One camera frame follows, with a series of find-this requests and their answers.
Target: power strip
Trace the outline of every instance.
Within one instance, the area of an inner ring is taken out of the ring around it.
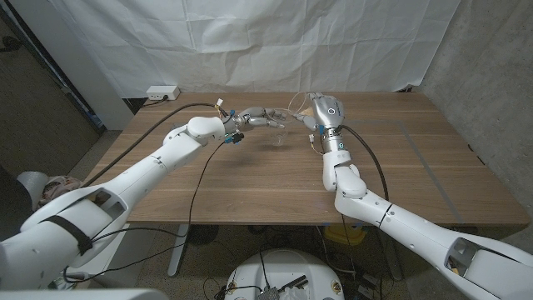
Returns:
[[[167,100],[176,100],[179,94],[177,86],[151,86],[147,90],[149,100],[162,100],[165,96],[168,96]]]

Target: white sheet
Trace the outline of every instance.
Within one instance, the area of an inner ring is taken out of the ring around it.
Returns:
[[[50,0],[123,98],[419,85],[459,0]]]

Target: yellow container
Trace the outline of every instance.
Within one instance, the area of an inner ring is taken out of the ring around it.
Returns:
[[[363,226],[353,227],[351,225],[346,225],[346,231],[348,232],[348,240],[350,240],[350,245],[360,244],[366,236],[366,230]],[[333,242],[348,244],[346,240],[346,233],[342,225],[331,225],[326,227],[325,234],[327,239],[332,240]]]

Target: wooden table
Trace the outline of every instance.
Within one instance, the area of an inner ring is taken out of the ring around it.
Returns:
[[[420,93],[328,93],[342,100],[345,124],[359,132],[379,159],[393,203],[440,225],[523,226],[522,206],[483,165],[436,107]],[[252,106],[286,108],[293,93],[193,93],[143,108],[92,170],[105,167],[153,123],[186,103],[215,103],[237,112]],[[162,144],[173,123],[216,116],[191,107],[164,122],[97,183],[118,175]],[[322,186],[322,159],[310,147],[302,123],[287,125],[285,145],[272,146],[271,129],[246,133],[238,145],[223,145],[209,163],[192,209],[201,224],[341,223],[335,194]],[[376,167],[358,141],[345,144],[361,177],[383,196]],[[210,142],[188,166],[166,177],[133,210],[130,223],[186,223],[198,178],[219,142]]]

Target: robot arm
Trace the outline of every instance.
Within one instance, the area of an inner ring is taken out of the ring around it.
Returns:
[[[66,193],[36,211],[21,233],[0,242],[0,290],[45,288],[66,267],[81,267],[115,238],[133,208],[170,172],[196,158],[208,140],[236,143],[242,128],[283,128],[267,120],[273,110],[255,107],[240,115],[194,117],[169,132],[163,145],[109,182]]]
[[[295,116],[320,128],[323,183],[336,191],[342,214],[377,226],[417,253],[472,299],[526,299],[533,294],[533,256],[504,242],[439,227],[366,188],[335,128],[344,118],[340,101],[312,95],[314,117]]]

